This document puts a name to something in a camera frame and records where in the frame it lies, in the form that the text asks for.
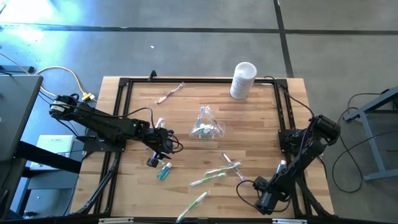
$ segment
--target wooden tabletop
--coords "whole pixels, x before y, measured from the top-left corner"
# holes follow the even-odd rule
[[[104,77],[97,108],[111,114],[120,77]],[[308,104],[304,82],[301,78],[287,79],[290,94]],[[258,176],[270,179],[283,155],[279,152],[277,130],[280,129],[272,85],[255,84],[246,100],[234,100],[229,95],[227,83],[186,83],[186,86],[174,93],[163,103],[155,100],[175,89],[178,83],[135,83],[129,111],[150,107],[154,111],[154,121],[165,119],[165,127],[173,129],[176,137],[184,145],[182,152],[171,155],[172,163],[169,176],[162,182],[156,178],[162,166],[146,166],[151,152],[144,150],[141,142],[128,141],[122,154],[118,180],[114,195],[112,216],[129,217],[177,217],[199,195],[206,190],[211,195],[194,209],[189,217],[264,217],[245,204],[236,195],[236,185],[240,179],[234,172],[196,187],[188,184],[204,178],[207,170],[223,167],[221,159],[224,152],[233,161],[240,161],[241,172],[251,180]],[[210,105],[216,119],[224,122],[224,138],[197,140],[189,138],[189,131],[195,125],[200,106]],[[310,113],[298,103],[292,101],[296,127],[306,128]],[[130,118],[149,121],[148,111],[140,111]],[[77,211],[89,199],[101,173],[104,154],[92,153],[83,161],[78,178],[72,212]],[[328,184],[321,163],[314,160],[305,171],[307,185],[314,196],[333,213]],[[108,189],[103,199],[105,205]],[[257,199],[256,191],[250,183],[239,188],[240,194],[249,202]],[[279,202],[275,209],[286,206]],[[293,207],[283,213],[273,213],[271,217],[293,218]]]

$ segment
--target metal stand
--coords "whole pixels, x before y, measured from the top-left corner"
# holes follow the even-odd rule
[[[355,110],[353,113],[344,116],[344,120],[347,123],[353,121],[356,118],[361,118],[361,121],[363,123],[363,128],[366,133],[366,137],[370,138],[369,143],[371,145],[374,160],[376,161],[379,172],[365,175],[363,177],[364,180],[376,180],[376,179],[398,176],[398,169],[386,170],[386,168],[384,167],[384,163],[381,159],[379,149],[376,144],[376,140],[375,138],[372,138],[374,134],[372,133],[369,121],[367,119],[368,113],[377,113],[378,111],[376,111],[376,109],[380,108],[386,103],[393,101],[397,97],[398,97],[398,86],[394,87],[391,90],[386,91],[385,93],[381,94],[379,97],[372,100],[368,104],[364,105],[360,109]]]
[[[19,142],[14,156],[16,158],[27,159],[32,162],[74,172],[76,174],[80,172],[81,162],[56,153],[48,152],[23,141]]]

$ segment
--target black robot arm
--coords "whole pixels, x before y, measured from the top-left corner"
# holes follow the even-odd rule
[[[76,121],[96,132],[97,135],[93,138],[98,138],[99,141],[105,142],[107,145],[118,145],[127,139],[144,143],[155,152],[149,158],[148,166],[156,167],[158,159],[171,159],[167,154],[174,153],[174,141],[171,139],[174,132],[172,130],[150,128],[150,122],[140,119],[112,116],[87,103],[80,103],[74,96],[56,96],[50,107],[50,116],[57,120]]]
[[[316,201],[307,186],[298,181],[297,177],[317,156],[323,153],[326,146],[334,144],[339,135],[340,126],[322,115],[312,118],[307,129],[292,130],[288,142],[293,146],[299,146],[300,150],[295,159],[285,169],[276,173],[269,182],[262,177],[254,181],[254,188],[262,192],[261,198],[254,204],[257,210],[263,215],[270,215],[278,201],[286,202],[290,199],[297,181],[315,211],[319,215],[330,215]]]

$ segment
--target concrete floor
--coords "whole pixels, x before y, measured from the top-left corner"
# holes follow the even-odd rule
[[[128,1],[36,1],[42,14],[26,3],[16,10],[11,1],[0,22],[27,22],[108,27],[215,27],[277,29],[271,0],[142,0]],[[280,0],[286,29],[309,30],[398,30],[398,3],[394,0]],[[310,106],[315,114],[337,120],[350,96],[381,92],[397,85],[398,36],[396,35],[287,35],[294,77],[305,79]],[[286,77],[279,34],[166,33],[166,32],[72,32],[3,30],[1,52],[24,65],[41,69],[51,65],[75,71],[87,91],[98,93],[105,75],[227,76],[242,61],[252,62],[258,76]],[[9,64],[0,58],[0,64]],[[73,77],[54,70],[43,74],[44,85],[59,94],[78,92]],[[372,97],[353,101],[361,106]],[[35,144],[40,134],[68,134],[47,116],[48,105],[40,98],[23,135]],[[83,128],[75,125],[80,133]],[[348,146],[364,139],[362,127],[342,125]],[[345,218],[398,222],[398,178],[366,182],[354,194],[340,192],[331,181],[331,166],[343,151],[340,142],[326,150],[329,188],[335,213]],[[364,174],[376,171],[367,143],[353,150]],[[336,168],[336,181],[354,189],[359,177],[349,157]],[[39,192],[46,200],[56,196]],[[35,202],[47,215],[46,200]],[[60,196],[65,203],[68,197]]]

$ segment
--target cable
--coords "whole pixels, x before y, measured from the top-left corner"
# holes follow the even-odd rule
[[[39,91],[39,93],[43,94],[44,97],[47,97],[47,99],[51,100],[52,102],[54,101],[53,98],[47,96],[46,94],[44,94],[42,91]]]
[[[56,119],[56,120],[57,120],[59,123],[61,123],[62,125],[64,125],[65,127],[67,127],[76,137],[78,137],[77,133],[74,132],[74,131],[72,130],[72,128],[70,128],[70,127],[67,126],[66,124],[62,123],[59,119]]]
[[[3,74],[5,74],[5,75],[12,76],[12,74],[11,74],[11,73],[8,73],[8,72],[2,72],[2,71],[0,71],[0,73],[3,73]]]
[[[66,71],[72,73],[72,75],[75,77],[75,80],[76,80],[76,82],[77,82],[77,85],[78,85],[78,87],[79,87],[81,93],[83,94],[83,96],[87,95],[87,93],[84,92],[83,88],[81,87],[80,80],[79,80],[79,78],[77,77],[76,73],[73,72],[72,70],[70,70],[69,68],[65,68],[65,67],[62,67],[62,66],[51,66],[51,67],[47,67],[47,68],[41,69],[40,71],[36,72],[35,75],[39,75],[39,74],[41,74],[42,72],[44,72],[44,71],[46,71],[46,70],[50,70],[50,69],[54,69],[54,68],[64,69],[64,70],[66,70]],[[48,94],[50,94],[50,95],[55,96],[54,93],[45,90],[43,87],[41,87],[41,88],[42,88],[42,90],[43,90],[44,92],[46,92],[46,93],[48,93]]]
[[[174,141],[173,139],[169,139],[169,140],[172,141],[172,142],[177,143],[177,146],[176,146],[174,149],[176,149],[176,148],[178,148],[179,146],[181,146],[181,149],[179,149],[179,150],[177,150],[177,151],[174,151],[174,150],[173,150],[172,153],[181,152],[181,151],[184,149],[184,146],[180,143],[180,141],[178,140],[178,138],[177,138],[174,134],[172,134],[172,137],[174,137],[176,141]]]
[[[26,74],[31,75],[29,72],[27,72],[27,70],[25,70],[24,68],[22,68],[22,66],[20,66],[17,62],[13,61],[13,59],[11,59],[11,58],[5,56],[5,55],[2,54],[2,53],[0,53],[0,55],[2,55],[3,57],[5,57],[6,59],[10,60],[10,61],[11,61],[12,63],[14,63],[15,65],[17,65],[17,66],[18,66],[22,71],[24,71]],[[86,92],[83,91],[83,88],[81,87],[80,80],[79,80],[79,78],[77,77],[76,73],[73,72],[72,70],[70,70],[69,68],[65,68],[65,67],[62,67],[62,66],[51,66],[51,67],[47,67],[47,68],[41,69],[40,71],[36,72],[35,75],[39,75],[39,74],[41,74],[42,72],[44,72],[44,71],[46,71],[46,70],[50,70],[50,69],[54,69],[54,68],[64,69],[64,70],[66,70],[66,71],[72,73],[72,75],[75,77],[75,80],[76,80],[76,82],[77,82],[77,85],[78,85],[80,91],[83,93],[83,98],[87,98],[87,97],[89,97],[89,96],[91,95],[91,93],[86,93]],[[40,89],[43,90],[44,92],[48,93],[49,95],[55,96],[54,93],[52,93],[52,92],[46,90],[46,89],[43,87],[43,85],[40,86]]]
[[[69,206],[70,206],[70,203],[72,202],[73,195],[75,194],[75,189],[76,189],[76,185],[77,185],[77,180],[78,180],[78,179],[79,179],[79,174],[77,174],[75,183],[73,184],[72,193],[70,194],[70,198],[69,198],[69,201],[68,201],[68,203],[67,203],[67,207],[66,207],[65,211],[63,212],[63,215],[62,215],[62,216],[65,216],[66,213],[68,212],[68,208],[69,208]]]
[[[77,108],[77,109],[79,109],[79,110],[86,111],[86,112],[89,112],[89,113],[91,113],[91,114],[94,114],[94,115],[97,115],[97,116],[102,116],[102,117],[105,117],[105,118],[122,118],[122,117],[125,117],[125,116],[132,115],[132,114],[134,114],[134,113],[137,113],[138,111],[141,111],[141,110],[149,110],[149,111],[150,111],[150,123],[151,123],[151,125],[152,125],[152,128],[156,131],[155,124],[154,124],[154,112],[152,111],[151,108],[146,108],[146,107],[145,107],[145,108],[139,108],[139,109],[137,109],[137,110],[135,110],[135,111],[133,111],[133,112],[130,112],[130,113],[128,113],[128,114],[121,115],[121,116],[115,116],[115,115],[105,115],[105,114],[94,113],[94,112],[91,111],[91,110],[86,110],[86,109],[83,109],[83,108],[78,108],[78,107],[73,106],[73,105],[65,105],[65,104],[57,104],[57,103],[52,103],[51,105],[60,106],[60,107],[65,108],[65,109],[69,109],[69,108],[67,108],[67,107]],[[181,149],[179,149],[179,150],[177,150],[177,151],[170,151],[169,149],[167,149],[167,148],[164,146],[164,148],[165,148],[166,150],[168,150],[168,151],[170,151],[170,152],[172,152],[172,153],[181,152],[181,151],[183,150],[183,145],[178,141],[177,138],[176,138],[177,141],[174,141],[174,140],[172,140],[172,139],[170,139],[170,140],[173,141],[173,142],[176,142],[176,143],[177,143],[177,147],[178,147],[178,145],[181,146]]]
[[[355,94],[355,95],[353,95],[353,96],[348,100],[347,109],[350,108],[351,100],[353,100],[353,98],[354,98],[355,96],[360,96],[360,95],[380,95],[380,94],[381,94],[381,93],[358,93],[358,94]],[[362,122],[356,121],[355,119],[353,120],[353,122],[354,122],[355,124],[362,125]]]
[[[325,176],[326,176],[326,180],[328,179],[328,172],[326,171],[326,165],[325,162],[323,161],[323,159],[319,156],[317,156],[318,160],[322,163],[323,165],[323,170],[325,170]]]
[[[76,131],[76,128],[74,127],[74,125],[70,121],[68,121],[68,123],[70,124],[70,126],[72,126],[73,130],[75,130],[75,132],[79,135],[79,132]]]
[[[37,96],[39,96],[43,101],[45,101],[46,103],[48,103],[49,105],[51,104],[51,103],[49,103],[47,100],[45,100],[44,98],[43,98],[43,96],[42,95],[40,95],[40,94],[37,94]]]
[[[252,181],[252,180],[242,180],[242,181],[241,181],[240,183],[238,183],[237,186],[236,186],[236,193],[237,193],[238,197],[239,197],[244,203],[246,203],[246,204],[252,206],[254,209],[257,210],[257,208],[256,208],[254,205],[252,205],[251,203],[249,203],[247,200],[243,199],[242,196],[241,196],[241,194],[239,194],[239,190],[238,190],[238,189],[239,189],[239,186],[240,186],[241,184],[245,183],[245,182],[250,182],[250,183],[253,183],[254,185],[256,184],[256,183],[255,183],[254,181]],[[258,196],[259,199],[260,199],[260,193],[259,193],[258,190],[257,190],[257,196]]]
[[[254,185],[256,184],[256,183],[255,183],[254,181],[252,181],[252,180],[243,180],[243,181],[241,181],[240,183],[237,184],[237,186],[236,186],[236,194],[238,195],[238,197],[239,197],[244,203],[246,203],[246,204],[252,206],[254,209],[258,210],[254,205],[252,205],[251,203],[249,203],[247,200],[243,199],[242,196],[241,196],[241,194],[239,193],[239,190],[238,190],[239,186],[240,186],[241,184],[245,183],[245,182],[250,182],[250,183],[253,183]],[[261,198],[261,197],[260,197],[259,190],[257,190],[257,196],[259,197],[259,199]],[[289,199],[288,199],[288,201],[287,201],[287,205],[286,205],[285,208],[283,208],[283,209],[281,209],[281,210],[270,210],[270,212],[284,212],[284,211],[286,211],[286,209],[287,209],[287,208],[289,207],[289,205],[290,205],[291,199],[292,199],[292,197],[289,196]]]
[[[343,117],[343,115],[344,115],[348,110],[350,110],[350,109],[357,109],[357,108],[354,108],[354,107],[347,108],[347,109],[340,115],[340,117],[339,117],[339,119],[338,119],[338,122],[339,122],[339,123],[340,123],[341,118]],[[364,142],[366,142],[366,141],[368,141],[368,140],[370,140],[370,139],[372,139],[372,138],[375,138],[375,137],[377,137],[377,136],[380,136],[380,135],[383,135],[383,134],[389,134],[389,133],[396,133],[396,132],[398,132],[398,130],[397,130],[397,131],[388,131],[388,132],[386,132],[386,133],[377,134],[377,135],[375,135],[375,136],[372,136],[372,137],[370,137],[370,138],[367,138],[367,139],[365,139],[365,140],[363,140],[363,141],[361,141],[361,142],[355,144],[354,146],[352,146],[352,147],[350,147],[350,148],[347,148],[347,146],[346,146],[346,144],[345,144],[343,138],[342,138],[341,135],[340,135],[339,138],[340,138],[341,143],[343,144],[343,146],[344,146],[344,148],[345,148],[345,151],[342,152],[342,153],[337,157],[337,159],[334,161],[333,167],[332,167],[332,169],[331,169],[331,176],[332,176],[332,179],[333,179],[333,183],[336,185],[336,187],[337,187],[339,190],[341,190],[342,192],[345,192],[345,193],[355,193],[355,192],[359,191],[359,190],[361,189],[361,187],[362,187],[362,184],[363,184],[363,174],[362,174],[361,169],[359,168],[358,163],[357,163],[356,160],[354,159],[353,155],[350,153],[350,150],[352,150],[354,147],[356,147],[356,146],[358,146],[358,145],[360,145],[360,144],[362,144],[362,143],[364,143]],[[336,179],[335,179],[335,166],[336,166],[336,163],[338,162],[338,160],[339,160],[339,159],[344,155],[344,153],[346,153],[346,152],[349,154],[349,156],[350,156],[351,159],[353,160],[353,162],[354,162],[354,164],[355,164],[355,166],[356,166],[356,168],[357,168],[357,170],[358,170],[358,172],[359,172],[359,176],[360,176],[360,178],[361,178],[361,181],[360,181],[360,183],[359,183],[359,186],[358,186],[356,189],[354,189],[354,190],[345,190],[345,189],[342,189],[342,188],[337,184]]]
[[[338,118],[338,124],[340,124],[343,115],[344,115],[347,111],[349,111],[350,109],[357,109],[357,108],[350,107],[350,108],[347,108],[346,110],[344,110],[344,112],[343,112],[343,113],[340,115],[340,117]],[[345,144],[343,138],[341,137],[341,134],[340,134],[340,136],[339,136],[339,139],[340,139],[341,143],[343,144],[343,147],[344,147],[346,150],[345,150],[343,153],[341,153],[340,156],[334,161],[333,167],[332,167],[332,169],[331,169],[331,178],[333,179],[333,182],[335,183],[336,187],[337,187],[339,190],[341,190],[342,192],[354,193],[354,192],[359,191],[359,190],[361,189],[361,187],[362,187],[362,183],[363,183],[362,171],[361,171],[361,169],[359,168],[358,163],[357,163],[356,160],[354,159],[354,156],[349,152],[349,150],[348,150],[348,148],[347,148],[347,145]],[[342,189],[342,188],[336,183],[336,179],[335,179],[335,165],[336,165],[337,161],[339,160],[339,158],[340,158],[344,153],[346,153],[346,152],[348,152],[348,155],[349,155],[350,158],[353,160],[353,162],[354,162],[354,164],[355,164],[355,166],[356,166],[356,168],[357,168],[357,170],[358,170],[358,172],[359,172],[359,177],[360,177],[360,179],[361,179],[361,181],[360,181],[360,183],[359,183],[359,186],[358,186],[356,189],[354,189],[354,190],[344,190],[344,189]]]
[[[301,104],[303,107],[305,107],[307,110],[309,110],[309,112],[311,113],[311,116],[314,118],[315,115],[313,113],[313,111],[311,110],[310,107],[308,107],[307,105],[303,104],[302,102],[300,102],[299,100],[296,100],[293,96],[291,96],[286,90],[285,88],[282,86],[282,84],[280,84],[274,77],[272,76],[264,76],[264,78],[271,78],[273,79],[278,85],[280,85],[282,87],[283,92],[285,92],[286,95],[288,95],[292,100],[296,101],[297,103]]]
[[[388,131],[388,132],[381,133],[381,134],[377,134],[377,135],[375,135],[375,136],[372,136],[372,137],[370,137],[370,138],[367,138],[367,139],[365,139],[365,140],[363,140],[363,141],[361,141],[361,142],[355,144],[354,146],[352,146],[351,148],[347,149],[347,150],[344,151],[343,153],[341,153],[341,154],[337,157],[335,163],[333,164],[333,168],[332,168],[332,170],[331,170],[331,171],[332,171],[332,172],[331,172],[331,173],[332,173],[332,176],[333,176],[333,173],[334,173],[334,169],[335,169],[335,164],[336,164],[336,162],[340,159],[340,157],[341,157],[344,153],[346,153],[346,152],[349,153],[349,151],[352,150],[353,148],[355,148],[356,146],[358,146],[358,145],[360,145],[360,144],[362,144],[362,143],[364,143],[364,142],[366,142],[366,141],[368,141],[368,140],[370,140],[370,139],[372,139],[372,138],[375,138],[375,137],[378,137],[378,136],[381,136],[381,135],[384,135],[384,134],[390,134],[390,133],[398,133],[398,130],[395,130],[395,131]],[[360,189],[360,187],[359,187],[358,189],[352,191],[352,192],[346,192],[346,193],[353,193],[353,192],[358,191],[359,189]]]

